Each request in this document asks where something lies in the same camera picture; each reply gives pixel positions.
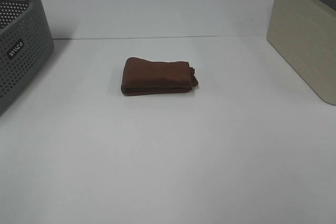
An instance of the folded fabric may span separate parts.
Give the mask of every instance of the folded fabric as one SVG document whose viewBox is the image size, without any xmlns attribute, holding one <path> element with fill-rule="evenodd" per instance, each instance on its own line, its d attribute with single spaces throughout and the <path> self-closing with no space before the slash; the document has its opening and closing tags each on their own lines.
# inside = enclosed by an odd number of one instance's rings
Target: folded fabric
<svg viewBox="0 0 336 224">
<path fill-rule="evenodd" d="M 198 85 L 188 62 L 151 62 L 139 58 L 126 61 L 121 92 L 125 95 L 187 93 Z"/>
</svg>

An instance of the beige storage box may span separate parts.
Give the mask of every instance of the beige storage box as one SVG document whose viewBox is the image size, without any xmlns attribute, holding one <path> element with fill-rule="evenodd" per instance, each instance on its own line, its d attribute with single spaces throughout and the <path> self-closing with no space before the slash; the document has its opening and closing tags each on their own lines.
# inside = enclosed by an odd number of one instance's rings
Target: beige storage box
<svg viewBox="0 0 336 224">
<path fill-rule="evenodd" d="M 336 105 L 336 0 L 275 0 L 267 39 L 323 101 Z"/>
</svg>

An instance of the perforated basket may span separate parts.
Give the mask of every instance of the perforated basket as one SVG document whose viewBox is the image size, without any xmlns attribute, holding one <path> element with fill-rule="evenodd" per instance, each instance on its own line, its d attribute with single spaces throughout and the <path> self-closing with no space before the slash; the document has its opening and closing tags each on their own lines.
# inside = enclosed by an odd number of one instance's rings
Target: perforated basket
<svg viewBox="0 0 336 224">
<path fill-rule="evenodd" d="M 41 0 L 0 0 L 0 115 L 53 50 Z"/>
</svg>

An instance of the white tabletop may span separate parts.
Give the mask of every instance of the white tabletop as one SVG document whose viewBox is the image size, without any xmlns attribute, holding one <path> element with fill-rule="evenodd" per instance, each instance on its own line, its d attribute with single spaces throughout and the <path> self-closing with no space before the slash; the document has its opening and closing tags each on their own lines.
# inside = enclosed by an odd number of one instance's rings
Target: white tabletop
<svg viewBox="0 0 336 224">
<path fill-rule="evenodd" d="M 273 0 L 42 0 L 54 38 L 265 35 Z"/>
<path fill-rule="evenodd" d="M 199 88 L 124 97 L 133 56 Z M 0 117 L 0 223 L 333 223 L 335 121 L 264 36 L 55 41 Z"/>
</svg>

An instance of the white surface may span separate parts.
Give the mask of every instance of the white surface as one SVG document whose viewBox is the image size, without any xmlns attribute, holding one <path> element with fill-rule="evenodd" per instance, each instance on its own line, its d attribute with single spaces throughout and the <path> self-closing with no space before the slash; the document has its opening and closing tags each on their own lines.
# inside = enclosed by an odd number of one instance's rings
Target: white surface
<svg viewBox="0 0 336 224">
<path fill-rule="evenodd" d="M 42 0 L 54 38 L 265 35 L 273 0 Z"/>
<path fill-rule="evenodd" d="M 124 97 L 132 56 L 200 86 Z M 56 41 L 0 117 L 0 223 L 332 224 L 335 121 L 264 36 Z"/>
</svg>

